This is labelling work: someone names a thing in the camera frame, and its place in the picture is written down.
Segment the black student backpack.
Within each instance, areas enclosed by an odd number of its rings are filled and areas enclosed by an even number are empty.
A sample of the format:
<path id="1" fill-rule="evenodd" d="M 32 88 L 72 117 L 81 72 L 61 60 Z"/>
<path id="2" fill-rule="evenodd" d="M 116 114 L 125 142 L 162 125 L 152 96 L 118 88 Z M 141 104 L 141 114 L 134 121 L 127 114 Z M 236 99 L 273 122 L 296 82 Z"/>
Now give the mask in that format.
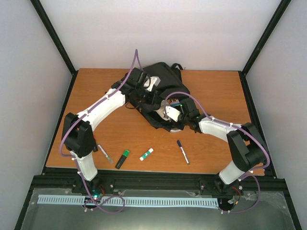
<path id="1" fill-rule="evenodd" d="M 132 89 L 144 89 L 143 85 L 148 77 L 159 77 L 161 80 L 159 85 L 154 87 L 152 90 L 152 92 L 158 91 L 158 104 L 149 105 L 140 103 L 138 105 L 133 105 L 132 108 L 138 110 L 138 112 L 154 128 L 163 128 L 166 131 L 171 132 L 178 129 L 176 128 L 176 122 L 163 119 L 156 110 L 160 108 L 161 101 L 165 100 L 169 94 L 173 92 L 189 93 L 189 90 L 182 81 L 182 70 L 182 66 L 178 63 L 169 66 L 164 62 L 149 65 L 144 67 L 143 70 L 134 68 L 119 91 L 125 95 L 125 102 L 130 103 L 130 92 Z"/>

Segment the dog picture book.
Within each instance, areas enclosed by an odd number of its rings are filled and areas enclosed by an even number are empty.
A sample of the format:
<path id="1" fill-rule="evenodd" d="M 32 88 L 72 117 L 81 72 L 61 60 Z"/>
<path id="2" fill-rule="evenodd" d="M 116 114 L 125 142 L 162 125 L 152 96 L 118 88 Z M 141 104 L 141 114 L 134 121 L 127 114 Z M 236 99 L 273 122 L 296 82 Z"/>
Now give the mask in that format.
<path id="1" fill-rule="evenodd" d="M 171 98 L 168 100 L 169 104 L 172 106 L 172 107 L 176 107 L 176 106 L 180 106 L 180 101 L 179 99 L 176 99 L 176 98 Z"/>

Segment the beige pencil case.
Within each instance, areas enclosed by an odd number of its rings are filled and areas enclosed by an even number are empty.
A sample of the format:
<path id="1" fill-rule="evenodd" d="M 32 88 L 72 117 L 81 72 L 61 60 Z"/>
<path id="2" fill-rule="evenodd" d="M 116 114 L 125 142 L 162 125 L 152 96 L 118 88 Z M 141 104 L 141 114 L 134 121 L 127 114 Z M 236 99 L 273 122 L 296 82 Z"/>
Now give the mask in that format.
<path id="1" fill-rule="evenodd" d="M 166 107 L 169 106 L 169 103 L 166 100 L 162 100 L 160 103 L 160 108 L 156 110 L 156 112 L 160 116 L 165 116 L 166 115 Z"/>

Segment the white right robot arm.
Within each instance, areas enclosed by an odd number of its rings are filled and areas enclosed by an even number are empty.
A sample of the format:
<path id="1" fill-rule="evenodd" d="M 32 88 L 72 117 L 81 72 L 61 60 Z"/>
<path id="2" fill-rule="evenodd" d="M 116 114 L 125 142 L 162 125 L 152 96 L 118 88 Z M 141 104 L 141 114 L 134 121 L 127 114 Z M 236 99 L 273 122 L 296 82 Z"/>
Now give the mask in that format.
<path id="1" fill-rule="evenodd" d="M 243 179 L 248 172 L 259 169 L 260 163 L 263 166 L 270 164 L 267 145 L 252 123 L 232 124 L 201 114 L 191 98 L 181 100 L 180 108 L 182 113 L 178 115 L 179 122 L 195 132 L 211 135 L 228 143 L 232 160 L 214 180 L 218 193 L 225 193 L 237 179 Z"/>

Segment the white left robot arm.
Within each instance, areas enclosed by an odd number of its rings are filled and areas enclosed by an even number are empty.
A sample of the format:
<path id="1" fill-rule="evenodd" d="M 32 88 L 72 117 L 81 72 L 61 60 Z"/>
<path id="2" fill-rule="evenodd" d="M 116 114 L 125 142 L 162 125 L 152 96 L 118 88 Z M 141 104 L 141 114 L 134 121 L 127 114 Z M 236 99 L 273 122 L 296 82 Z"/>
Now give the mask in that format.
<path id="1" fill-rule="evenodd" d="M 100 187 L 100 181 L 95 178 L 97 168 L 93 159 L 93 153 L 98 151 L 95 129 L 133 96 L 141 100 L 146 93 L 152 93 L 160 81 L 159 77 L 150 76 L 140 69 L 130 69 L 126 77 L 115 82 L 93 105 L 77 114 L 65 116 L 59 153 L 76 161 L 78 174 L 84 179 L 83 187 L 89 193 L 96 192 Z"/>

